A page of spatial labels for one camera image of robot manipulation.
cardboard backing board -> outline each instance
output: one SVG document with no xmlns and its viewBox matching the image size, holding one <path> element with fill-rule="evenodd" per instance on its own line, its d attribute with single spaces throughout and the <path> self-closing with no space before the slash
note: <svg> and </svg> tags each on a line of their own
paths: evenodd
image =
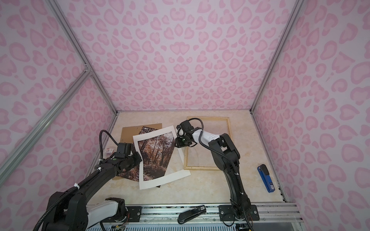
<svg viewBox="0 0 370 231">
<path fill-rule="evenodd" d="M 134 143 L 134 139 L 132 138 L 132 136 L 138 135 L 143 127 L 162 129 L 162 124 L 155 123 L 155 124 L 148 124 L 148 125 L 124 127 L 122 128 L 120 143 Z M 113 178 L 113 180 L 119 180 L 119 179 L 122 179 L 122 177 L 115 176 Z"/>
<path fill-rule="evenodd" d="M 233 139 L 231 124 L 228 117 L 195 117 L 202 120 L 205 132 L 216 135 L 226 133 L 230 136 L 231 140 Z M 192 120 L 191 125 L 195 128 L 201 127 L 201 123 L 197 120 Z M 211 152 L 200 144 L 194 147 L 185 147 L 184 159 L 184 169 L 186 170 L 219 170 L 213 160 Z"/>
</svg>

heart pattern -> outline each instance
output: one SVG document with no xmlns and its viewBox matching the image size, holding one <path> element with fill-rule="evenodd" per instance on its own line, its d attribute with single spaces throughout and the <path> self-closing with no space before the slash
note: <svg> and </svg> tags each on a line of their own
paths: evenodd
<svg viewBox="0 0 370 231">
<path fill-rule="evenodd" d="M 256 108 L 307 230 L 370 230 L 370 4 L 309 0 Z"/>
<path fill-rule="evenodd" d="M 0 166 L 84 67 L 41 0 L 3 1 Z"/>
<path fill-rule="evenodd" d="M 294 2 L 59 4 L 117 109 L 131 111 L 249 109 Z"/>
<path fill-rule="evenodd" d="M 85 178 L 99 149 L 99 132 L 112 117 L 88 79 L 0 188 L 1 230 L 33 229 L 54 192 Z"/>
</svg>

printed picture of trees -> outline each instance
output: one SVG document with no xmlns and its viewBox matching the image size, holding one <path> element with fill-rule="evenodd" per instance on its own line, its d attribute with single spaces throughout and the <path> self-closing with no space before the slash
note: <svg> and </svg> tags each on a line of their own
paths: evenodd
<svg viewBox="0 0 370 231">
<path fill-rule="evenodd" d="M 139 134 L 155 131 L 156 129 L 143 127 Z M 144 164 L 144 180 L 153 180 L 165 175 L 169 160 L 175 148 L 175 139 L 171 132 L 138 142 Z M 139 181 L 139 166 L 130 171 L 120 173 L 119 177 Z"/>
</svg>

wooden picture frame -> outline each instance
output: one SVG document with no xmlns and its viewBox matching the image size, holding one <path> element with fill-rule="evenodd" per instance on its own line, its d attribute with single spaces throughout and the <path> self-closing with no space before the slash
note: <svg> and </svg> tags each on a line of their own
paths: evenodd
<svg viewBox="0 0 370 231">
<path fill-rule="evenodd" d="M 232 132 L 231 132 L 231 123 L 230 123 L 230 119 L 229 117 L 208 117 L 208 116 L 188 116 L 187 119 L 191 119 L 191 118 L 199 118 L 203 121 L 203 123 L 205 121 L 224 121 L 226 123 L 226 126 L 227 126 L 227 133 L 228 135 L 230 136 L 231 139 L 233 139 L 232 137 Z M 218 167 L 211 167 L 211 166 L 188 166 L 188 157 L 189 157 L 189 147 L 185 147 L 185 150 L 184 150 L 184 169 L 185 170 L 210 170 L 210 171 L 218 171 L 219 168 Z"/>
</svg>

beige table surface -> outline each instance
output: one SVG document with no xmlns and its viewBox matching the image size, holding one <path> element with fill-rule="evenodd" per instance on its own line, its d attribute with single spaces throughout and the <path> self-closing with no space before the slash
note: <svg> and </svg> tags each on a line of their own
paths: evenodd
<svg viewBox="0 0 370 231">
<path fill-rule="evenodd" d="M 169 111 L 169 112 L 121 112 L 114 125 L 112 136 L 120 140 L 122 127 L 162 123 L 162 127 L 175 128 L 188 116 L 229 117 L 233 142 L 240 153 L 240 174 L 244 190 L 252 202 L 283 201 L 279 190 L 268 193 L 257 167 L 265 164 L 277 186 L 249 111 Z M 107 147 L 114 147 L 110 140 Z M 97 204 L 108 197 L 118 197 L 126 204 L 187 204 L 229 203 L 230 191 L 222 171 L 192 170 L 191 176 L 161 185 L 160 188 L 139 189 L 139 183 L 128 180 L 108 181 L 89 201 Z"/>
</svg>

